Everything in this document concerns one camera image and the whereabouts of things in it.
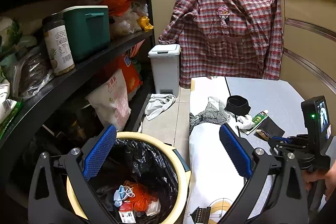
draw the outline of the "camera screen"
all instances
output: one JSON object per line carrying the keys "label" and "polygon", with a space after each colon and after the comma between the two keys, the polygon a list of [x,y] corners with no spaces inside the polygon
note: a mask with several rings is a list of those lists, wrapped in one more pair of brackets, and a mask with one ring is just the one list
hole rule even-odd
{"label": "camera screen", "polygon": [[320,130],[322,133],[329,124],[326,104],[324,101],[320,102],[317,105],[317,111],[318,111],[319,118],[320,118]]}

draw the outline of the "shirt pocket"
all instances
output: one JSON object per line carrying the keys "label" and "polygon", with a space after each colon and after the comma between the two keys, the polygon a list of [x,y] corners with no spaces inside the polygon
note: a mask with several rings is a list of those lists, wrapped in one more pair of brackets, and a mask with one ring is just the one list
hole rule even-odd
{"label": "shirt pocket", "polygon": [[209,56],[223,57],[228,59],[241,59],[246,57],[250,47],[249,39],[243,37],[229,37],[222,35],[216,38],[206,38]]}

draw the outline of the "bottle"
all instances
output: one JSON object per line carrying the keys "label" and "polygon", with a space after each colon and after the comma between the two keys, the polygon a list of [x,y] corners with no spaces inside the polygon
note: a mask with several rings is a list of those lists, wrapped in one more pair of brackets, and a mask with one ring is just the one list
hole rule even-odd
{"label": "bottle", "polygon": [[44,41],[47,46],[51,66],[56,76],[75,67],[68,43],[63,14],[52,14],[43,19]]}
{"label": "bottle", "polygon": [[259,112],[257,115],[255,115],[252,118],[252,122],[254,123],[254,127],[252,129],[248,129],[246,131],[246,135],[249,135],[253,130],[257,129],[258,126],[262,123],[263,120],[265,120],[268,117],[268,110],[264,110]]}

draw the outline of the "face mask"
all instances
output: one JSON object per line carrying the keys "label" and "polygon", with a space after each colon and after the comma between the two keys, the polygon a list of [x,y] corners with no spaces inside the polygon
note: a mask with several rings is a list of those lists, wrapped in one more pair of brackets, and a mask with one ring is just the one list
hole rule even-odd
{"label": "face mask", "polygon": [[133,198],[135,197],[135,194],[128,186],[120,185],[119,189],[114,193],[114,205],[119,208],[122,205],[123,200],[125,200],[127,197]]}

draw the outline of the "gray towel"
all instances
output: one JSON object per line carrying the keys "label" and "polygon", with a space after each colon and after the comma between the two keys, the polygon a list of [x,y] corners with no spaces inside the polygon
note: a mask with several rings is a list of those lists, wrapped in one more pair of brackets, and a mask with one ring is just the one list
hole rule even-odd
{"label": "gray towel", "polygon": [[152,94],[145,109],[147,120],[154,119],[161,112],[167,110],[174,102],[175,96],[172,94]]}

